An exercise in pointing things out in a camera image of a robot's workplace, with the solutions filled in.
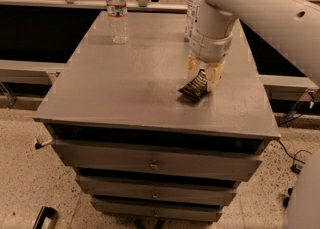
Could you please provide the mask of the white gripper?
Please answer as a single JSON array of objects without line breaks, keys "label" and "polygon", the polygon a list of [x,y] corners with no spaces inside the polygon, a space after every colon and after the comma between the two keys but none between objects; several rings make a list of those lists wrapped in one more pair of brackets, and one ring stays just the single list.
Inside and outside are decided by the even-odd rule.
[{"label": "white gripper", "polygon": [[197,76],[201,61],[208,63],[205,68],[207,91],[212,92],[224,72],[223,58],[229,53],[231,42],[231,34],[224,38],[212,39],[194,30],[189,41],[191,50],[187,57],[187,79],[192,80]]}]

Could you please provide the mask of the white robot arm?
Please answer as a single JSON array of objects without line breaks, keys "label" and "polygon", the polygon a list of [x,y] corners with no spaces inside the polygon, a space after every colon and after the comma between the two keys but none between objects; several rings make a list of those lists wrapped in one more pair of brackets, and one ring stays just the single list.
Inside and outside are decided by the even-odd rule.
[{"label": "white robot arm", "polygon": [[[191,50],[205,62],[223,57],[231,19],[243,21],[291,64],[320,86],[320,8],[306,0],[203,0]],[[320,149],[293,187],[283,229],[320,229]]]}]

